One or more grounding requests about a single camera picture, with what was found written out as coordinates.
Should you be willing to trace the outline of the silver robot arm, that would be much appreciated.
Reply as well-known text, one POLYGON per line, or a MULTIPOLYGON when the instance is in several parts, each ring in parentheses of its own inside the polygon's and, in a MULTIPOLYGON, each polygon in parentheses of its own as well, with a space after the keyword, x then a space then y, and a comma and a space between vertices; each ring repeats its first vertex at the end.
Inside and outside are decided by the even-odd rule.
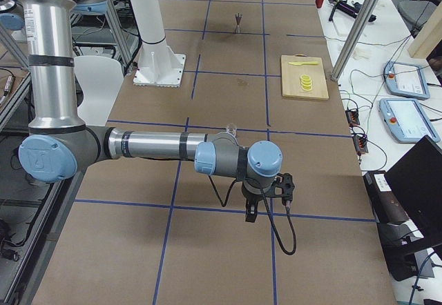
POLYGON ((19 147, 19 161, 27 173, 54 183, 106 159, 192 161, 198 173, 242 183, 248 222, 256 220, 258 204, 270 198, 279 197, 290 208, 291 177, 281 173, 282 152, 270 141, 244 147, 226 132, 133 132, 88 126, 77 112, 70 14, 75 8, 105 13, 107 0, 18 1, 25 17, 35 105, 30 134, 19 147))

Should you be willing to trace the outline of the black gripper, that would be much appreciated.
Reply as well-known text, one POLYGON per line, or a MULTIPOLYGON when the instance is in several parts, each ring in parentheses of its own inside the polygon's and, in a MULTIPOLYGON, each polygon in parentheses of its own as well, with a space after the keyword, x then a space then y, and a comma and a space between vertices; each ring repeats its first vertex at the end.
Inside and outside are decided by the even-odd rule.
POLYGON ((245 179, 242 182, 242 194, 245 202, 245 221, 255 222, 258 215, 256 203, 263 199, 262 186, 259 181, 254 179, 245 179))

